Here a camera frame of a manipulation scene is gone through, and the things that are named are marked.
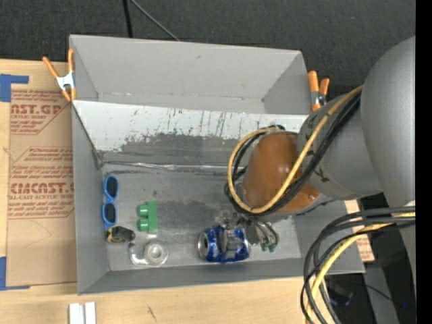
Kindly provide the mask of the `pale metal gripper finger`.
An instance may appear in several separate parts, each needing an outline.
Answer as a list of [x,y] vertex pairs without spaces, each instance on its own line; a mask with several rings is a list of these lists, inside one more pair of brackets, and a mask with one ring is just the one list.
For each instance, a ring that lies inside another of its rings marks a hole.
[[241,247],[237,230],[236,218],[233,217],[228,225],[228,259],[230,261],[237,261],[237,251]]
[[227,215],[223,215],[220,218],[220,226],[221,226],[221,232],[219,233],[219,242],[221,245],[221,249],[227,250],[227,242],[228,242],[227,230],[230,226],[230,219]]

